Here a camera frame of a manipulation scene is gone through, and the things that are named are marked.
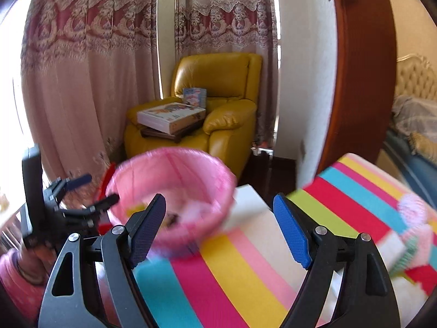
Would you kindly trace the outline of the pink sleeve left forearm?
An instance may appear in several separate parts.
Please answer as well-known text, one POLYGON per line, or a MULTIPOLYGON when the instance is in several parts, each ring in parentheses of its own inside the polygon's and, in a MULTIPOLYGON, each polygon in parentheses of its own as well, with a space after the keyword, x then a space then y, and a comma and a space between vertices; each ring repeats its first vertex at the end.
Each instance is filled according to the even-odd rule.
POLYGON ((36 285, 17 266, 19 251, 1 256, 1 327, 34 327, 38 320, 48 277, 36 285))

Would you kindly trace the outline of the left hand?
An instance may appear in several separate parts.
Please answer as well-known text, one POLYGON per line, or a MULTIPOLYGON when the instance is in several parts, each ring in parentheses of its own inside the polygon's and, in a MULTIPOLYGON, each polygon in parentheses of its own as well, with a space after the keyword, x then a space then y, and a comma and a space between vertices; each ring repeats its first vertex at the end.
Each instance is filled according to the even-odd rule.
POLYGON ((17 255, 17 267, 20 275, 35 286, 42 286, 47 280, 56 261, 54 250, 45 245, 27 249, 21 242, 17 255))

